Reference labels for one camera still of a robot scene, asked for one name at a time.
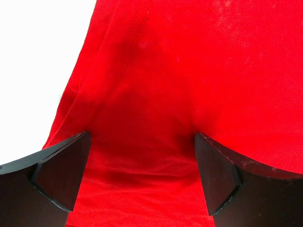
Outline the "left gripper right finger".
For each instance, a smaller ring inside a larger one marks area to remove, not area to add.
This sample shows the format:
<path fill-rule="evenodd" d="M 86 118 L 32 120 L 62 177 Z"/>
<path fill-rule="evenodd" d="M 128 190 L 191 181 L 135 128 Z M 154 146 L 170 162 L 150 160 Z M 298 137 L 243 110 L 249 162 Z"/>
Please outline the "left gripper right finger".
<path fill-rule="evenodd" d="M 203 133 L 195 135 L 195 155 L 215 226 L 302 226 L 301 174 L 265 165 Z"/>

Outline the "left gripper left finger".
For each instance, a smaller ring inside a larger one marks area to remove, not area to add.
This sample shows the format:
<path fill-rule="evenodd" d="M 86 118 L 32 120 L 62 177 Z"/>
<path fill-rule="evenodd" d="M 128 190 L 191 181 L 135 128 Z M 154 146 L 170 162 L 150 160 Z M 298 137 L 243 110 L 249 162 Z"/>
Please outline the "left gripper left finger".
<path fill-rule="evenodd" d="M 0 166 L 1 227 L 63 227 L 87 164 L 89 132 Z"/>

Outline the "red t shirt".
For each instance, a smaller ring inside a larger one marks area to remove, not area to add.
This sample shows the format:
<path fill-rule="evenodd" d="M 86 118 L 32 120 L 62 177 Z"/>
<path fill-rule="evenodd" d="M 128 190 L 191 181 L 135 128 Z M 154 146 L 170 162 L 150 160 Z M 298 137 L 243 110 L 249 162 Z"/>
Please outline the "red t shirt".
<path fill-rule="evenodd" d="M 67 226 L 213 226 L 197 132 L 303 171 L 302 1 L 97 1 L 45 146 L 82 131 Z"/>

